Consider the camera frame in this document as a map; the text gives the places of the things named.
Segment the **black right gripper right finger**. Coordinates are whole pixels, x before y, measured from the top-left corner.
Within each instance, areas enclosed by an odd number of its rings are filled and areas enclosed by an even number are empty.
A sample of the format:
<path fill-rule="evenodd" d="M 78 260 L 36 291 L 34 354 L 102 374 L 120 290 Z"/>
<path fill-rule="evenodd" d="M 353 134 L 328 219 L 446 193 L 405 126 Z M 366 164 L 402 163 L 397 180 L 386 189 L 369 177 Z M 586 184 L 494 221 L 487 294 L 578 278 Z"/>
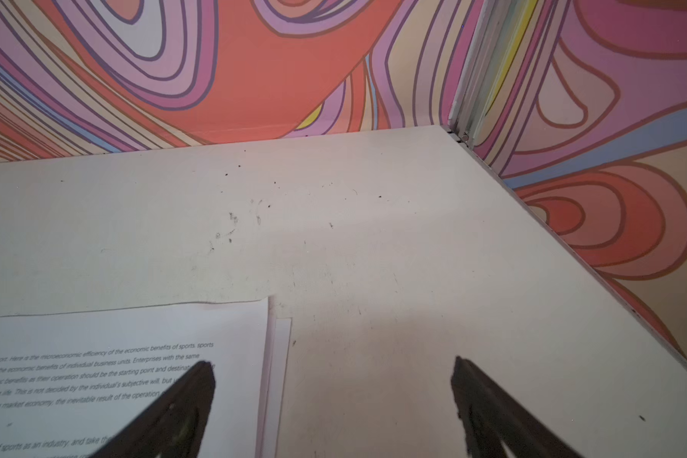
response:
<path fill-rule="evenodd" d="M 578 457 L 474 362 L 456 357 L 450 385 L 469 457 Z"/>

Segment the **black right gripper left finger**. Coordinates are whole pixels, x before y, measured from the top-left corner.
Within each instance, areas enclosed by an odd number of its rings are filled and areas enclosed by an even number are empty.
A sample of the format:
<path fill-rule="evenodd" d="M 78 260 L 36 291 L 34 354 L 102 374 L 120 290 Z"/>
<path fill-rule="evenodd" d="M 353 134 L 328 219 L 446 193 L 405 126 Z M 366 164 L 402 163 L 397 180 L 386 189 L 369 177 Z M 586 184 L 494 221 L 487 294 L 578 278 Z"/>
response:
<path fill-rule="evenodd" d="M 212 364 L 197 362 L 92 457 L 197 457 L 215 388 Z"/>

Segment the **white printed paper sheets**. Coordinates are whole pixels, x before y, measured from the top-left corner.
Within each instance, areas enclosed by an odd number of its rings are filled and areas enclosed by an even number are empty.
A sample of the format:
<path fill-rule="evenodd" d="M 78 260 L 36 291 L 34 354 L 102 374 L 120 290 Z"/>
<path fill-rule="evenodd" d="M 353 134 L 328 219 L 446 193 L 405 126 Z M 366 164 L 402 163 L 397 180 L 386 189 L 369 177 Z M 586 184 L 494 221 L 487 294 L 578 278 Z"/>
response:
<path fill-rule="evenodd" d="M 197 362 L 197 457 L 276 453 L 292 322 L 269 301 L 0 318 L 0 457 L 92 457 Z"/>

